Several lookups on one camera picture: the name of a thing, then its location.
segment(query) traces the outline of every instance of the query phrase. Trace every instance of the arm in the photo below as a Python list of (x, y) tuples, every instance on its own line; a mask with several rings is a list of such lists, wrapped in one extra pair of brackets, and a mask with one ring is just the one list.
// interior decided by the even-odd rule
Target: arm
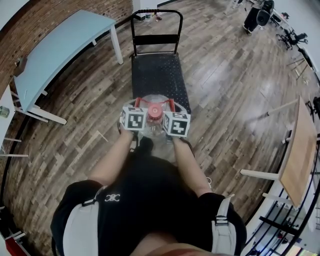
[(101, 183), (103, 186), (111, 185), (120, 173), (130, 151), (133, 133), (127, 131), (121, 124), (121, 135), (111, 147), (109, 152), (97, 163), (92, 170), (89, 180)]
[(174, 137), (173, 146), (178, 170), (184, 182), (198, 197), (205, 193), (211, 193), (212, 191), (208, 184), (208, 180), (197, 164), (188, 144), (182, 142), (179, 138)]

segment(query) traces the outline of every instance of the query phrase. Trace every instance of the logo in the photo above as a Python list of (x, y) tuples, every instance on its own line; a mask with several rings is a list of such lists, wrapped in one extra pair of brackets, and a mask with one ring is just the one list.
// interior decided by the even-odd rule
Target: logo
[(105, 196), (105, 202), (119, 202), (120, 199), (117, 198), (117, 197), (120, 197), (120, 194), (107, 194)]

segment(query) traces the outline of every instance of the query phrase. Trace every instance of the red lid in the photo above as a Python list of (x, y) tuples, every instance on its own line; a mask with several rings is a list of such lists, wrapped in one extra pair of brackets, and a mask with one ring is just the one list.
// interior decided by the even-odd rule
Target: red lid
[(158, 103), (151, 103), (148, 108), (148, 115), (151, 119), (159, 119), (162, 117), (162, 107)]

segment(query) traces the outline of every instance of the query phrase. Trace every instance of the wooden table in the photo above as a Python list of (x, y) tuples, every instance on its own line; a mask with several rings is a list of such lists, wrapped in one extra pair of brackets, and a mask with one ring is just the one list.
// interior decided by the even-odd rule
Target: wooden table
[(241, 174), (267, 180), (279, 181), (290, 200), (263, 194), (264, 197), (298, 207), (308, 185), (308, 179), (315, 158), (317, 131), (310, 113), (301, 97), (268, 112), (268, 115), (295, 105), (295, 122), (288, 147), (278, 173), (241, 170)]

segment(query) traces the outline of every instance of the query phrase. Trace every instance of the cart handle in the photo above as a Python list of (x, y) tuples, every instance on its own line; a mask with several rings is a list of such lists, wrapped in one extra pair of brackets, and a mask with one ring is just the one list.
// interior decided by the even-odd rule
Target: cart handle
[[(136, 35), (134, 18), (137, 14), (146, 13), (176, 13), (180, 16), (179, 29), (177, 34), (155, 34), (155, 35)], [(182, 30), (182, 23), (184, 17), (181, 12), (177, 10), (165, 10), (165, 9), (142, 9), (137, 10), (131, 15), (131, 32), (133, 41), (134, 56), (137, 56), (137, 46), (139, 45), (158, 45), (158, 44), (175, 44), (174, 54), (177, 53), (178, 43), (180, 40), (180, 34)]]

